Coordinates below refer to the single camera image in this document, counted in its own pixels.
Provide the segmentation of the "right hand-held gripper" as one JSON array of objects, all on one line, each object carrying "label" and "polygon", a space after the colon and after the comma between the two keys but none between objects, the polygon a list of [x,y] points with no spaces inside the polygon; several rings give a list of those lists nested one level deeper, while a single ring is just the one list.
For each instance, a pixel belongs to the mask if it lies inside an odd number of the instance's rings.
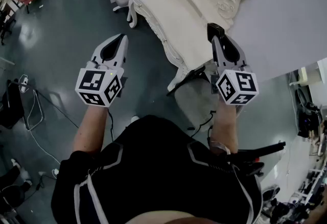
[{"label": "right hand-held gripper", "polygon": [[[211,92],[222,97],[227,105],[246,105],[258,94],[256,74],[247,65],[245,53],[228,35],[224,51],[217,36],[212,38],[215,71],[211,74]],[[226,67],[226,60],[235,66]]]}]

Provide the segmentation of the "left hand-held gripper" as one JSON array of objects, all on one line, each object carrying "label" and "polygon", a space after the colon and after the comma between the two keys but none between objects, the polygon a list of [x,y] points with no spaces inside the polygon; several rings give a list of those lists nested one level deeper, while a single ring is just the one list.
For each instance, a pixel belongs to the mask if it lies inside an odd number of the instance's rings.
[{"label": "left hand-held gripper", "polygon": [[80,69],[75,87],[85,104],[108,108],[120,96],[124,74],[122,65],[126,61],[127,48],[128,37],[125,34],[114,35],[96,47],[92,61]]}]

